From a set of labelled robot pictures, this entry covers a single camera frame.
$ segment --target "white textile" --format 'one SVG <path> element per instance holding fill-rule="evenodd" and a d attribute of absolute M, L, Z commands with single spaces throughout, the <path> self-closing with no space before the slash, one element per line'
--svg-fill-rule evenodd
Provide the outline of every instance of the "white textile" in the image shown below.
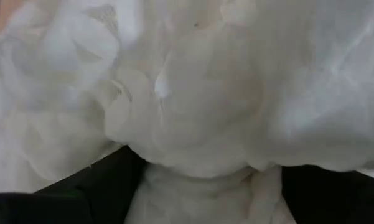
<path fill-rule="evenodd" d="M 277 165 L 374 162 L 374 0 L 24 4 L 0 35 L 0 192 L 122 144 L 156 164 L 131 224 L 293 222 Z"/>

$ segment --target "white fabric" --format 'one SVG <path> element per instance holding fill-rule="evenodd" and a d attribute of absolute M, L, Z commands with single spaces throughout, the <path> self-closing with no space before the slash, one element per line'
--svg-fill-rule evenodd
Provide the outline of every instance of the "white fabric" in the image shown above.
<path fill-rule="evenodd" d="M 273 166 L 374 162 L 374 0 L 27 2 L 0 35 L 0 192 L 121 144 L 162 167 L 129 223 L 293 222 Z"/>

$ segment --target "crumpled white cloth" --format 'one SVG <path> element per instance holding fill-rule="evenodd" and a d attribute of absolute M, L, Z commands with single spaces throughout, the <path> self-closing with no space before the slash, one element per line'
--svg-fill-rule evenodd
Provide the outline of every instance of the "crumpled white cloth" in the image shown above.
<path fill-rule="evenodd" d="M 374 0 L 27 2 L 0 35 L 0 191 L 35 191 L 121 144 L 158 164 L 130 211 L 147 217 L 129 223 L 227 223 L 235 210 L 204 201 L 213 192 L 241 209 L 229 223 L 291 222 L 274 166 L 374 162 Z M 248 203 L 218 178 L 274 192 Z M 197 191 L 173 198 L 184 184 Z"/>

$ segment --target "black fabric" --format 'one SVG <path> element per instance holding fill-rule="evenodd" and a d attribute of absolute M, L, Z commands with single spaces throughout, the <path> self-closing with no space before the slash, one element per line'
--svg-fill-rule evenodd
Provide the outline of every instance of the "black fabric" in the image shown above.
<path fill-rule="evenodd" d="M 283 195 L 297 224 L 374 224 L 374 178 L 358 172 L 284 167 Z"/>
<path fill-rule="evenodd" d="M 0 224 L 93 224 L 88 202 L 76 195 L 0 194 Z"/>
<path fill-rule="evenodd" d="M 0 224 L 123 223 L 145 164 L 123 147 L 35 194 L 0 194 Z"/>

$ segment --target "black cloth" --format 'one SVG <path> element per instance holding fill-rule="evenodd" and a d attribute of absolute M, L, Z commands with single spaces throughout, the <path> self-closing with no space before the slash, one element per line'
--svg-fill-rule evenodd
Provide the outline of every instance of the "black cloth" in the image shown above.
<path fill-rule="evenodd" d="M 374 178 L 284 167 L 283 195 L 298 224 L 374 224 Z"/>
<path fill-rule="evenodd" d="M 35 194 L 0 194 L 0 224 L 123 223 L 145 164 L 123 147 Z"/>

